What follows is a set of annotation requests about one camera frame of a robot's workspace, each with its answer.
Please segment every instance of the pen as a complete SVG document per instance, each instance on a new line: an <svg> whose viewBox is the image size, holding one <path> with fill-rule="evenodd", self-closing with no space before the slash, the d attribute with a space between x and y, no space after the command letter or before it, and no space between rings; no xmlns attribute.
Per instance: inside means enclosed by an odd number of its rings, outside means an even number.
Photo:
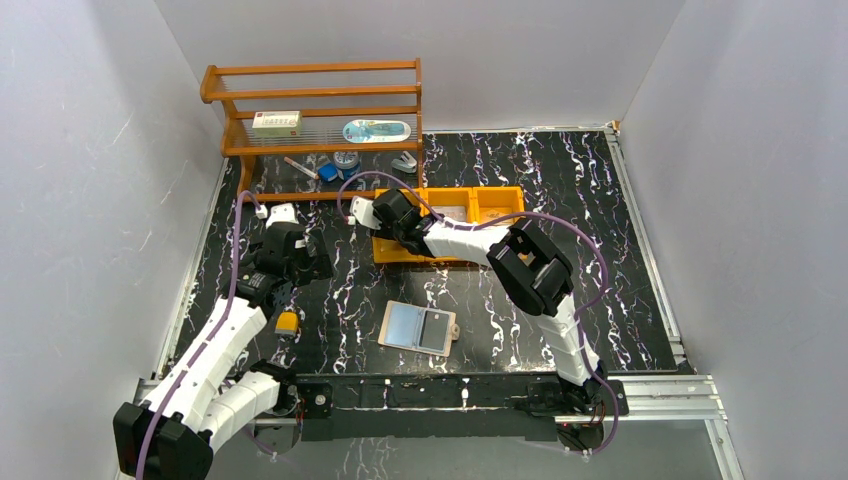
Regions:
<svg viewBox="0 0 848 480"><path fill-rule="evenodd" d="M283 157L283 160L285 160L285 161L286 161L286 163L288 163L288 164L289 164L289 165L291 165L292 167L294 167L294 168L296 168L296 169L300 170L301 172L303 172L303 173L305 173L305 174L309 175L310 177L314 178L315 180L318 180L318 174L317 174L317 173L315 173L315 172L313 172L312 170L310 170L310 169L308 169L308 168L304 167L303 165L301 165L301 164L299 164L299 163L295 162L294 160L292 160L292 159L291 159L291 158L289 158L289 157Z"/></svg>

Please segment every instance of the white clip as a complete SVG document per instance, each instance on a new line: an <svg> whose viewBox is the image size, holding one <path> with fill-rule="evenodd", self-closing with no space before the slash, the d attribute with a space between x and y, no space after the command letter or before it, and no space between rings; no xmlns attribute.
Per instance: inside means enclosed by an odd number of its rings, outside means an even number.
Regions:
<svg viewBox="0 0 848 480"><path fill-rule="evenodd" d="M396 168L404 173L415 173L418 170L418 162L406 150L400 154L400 158L392 160L392 168Z"/></svg>

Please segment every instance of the orange tray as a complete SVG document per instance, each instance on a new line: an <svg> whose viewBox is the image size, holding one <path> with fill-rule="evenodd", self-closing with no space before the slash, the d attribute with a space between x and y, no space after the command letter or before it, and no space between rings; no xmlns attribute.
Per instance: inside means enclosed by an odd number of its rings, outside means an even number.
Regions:
<svg viewBox="0 0 848 480"><path fill-rule="evenodd" d="M379 196L386 189L375 191ZM456 188L425 188L415 189L436 211L438 207L447 207L440 213L456 220L462 219L464 210L468 223L483 223L507 213L524 211L524 194L521 187L456 187ZM418 200L409 192L404 192L409 200L417 205ZM425 208L422 214L428 213ZM454 257L429 258L412 255L394 240L372 237L374 247L374 263L399 262L446 262L456 261Z"/></svg>

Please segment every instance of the wooden shelf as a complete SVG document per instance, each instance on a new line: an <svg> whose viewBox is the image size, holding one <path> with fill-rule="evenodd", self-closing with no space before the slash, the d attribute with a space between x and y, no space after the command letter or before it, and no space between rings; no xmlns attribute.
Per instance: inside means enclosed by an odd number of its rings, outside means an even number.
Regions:
<svg viewBox="0 0 848 480"><path fill-rule="evenodd" d="M328 74L352 72L386 72L392 70L414 70L415 80L405 85L338 85L320 88L278 88L279 81L288 74ZM253 132L253 117L256 110L239 111L236 102L261 100L290 100L294 98L343 98L358 96L412 96L414 105L381 105L369 107L339 107L300 109L303 117L301 135L296 138L261 138ZM238 191L250 186L250 178L258 155L287 155L332 152L378 152L416 151L418 153L418 183L423 183L423 155L421 125L421 61L388 61L359 63L329 63L313 65L269 65L245 67L217 67L210 65L200 86L200 97L205 103L221 102L226 114L224 135L221 138L221 154L238 156L242 163L242 177ZM275 103L267 111L285 110ZM350 143L342 135L342 129L351 120L401 120L409 124L412 134L397 143ZM374 192L358 192L361 196L373 196ZM276 193L262 194L260 200L297 201L326 200L335 194L322 193Z"/></svg>

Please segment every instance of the white box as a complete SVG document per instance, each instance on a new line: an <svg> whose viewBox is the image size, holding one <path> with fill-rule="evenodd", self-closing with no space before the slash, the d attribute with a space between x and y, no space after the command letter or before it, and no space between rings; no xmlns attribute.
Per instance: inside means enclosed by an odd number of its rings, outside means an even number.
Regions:
<svg viewBox="0 0 848 480"><path fill-rule="evenodd" d="M259 138L300 136L300 112L256 112L253 132Z"/></svg>

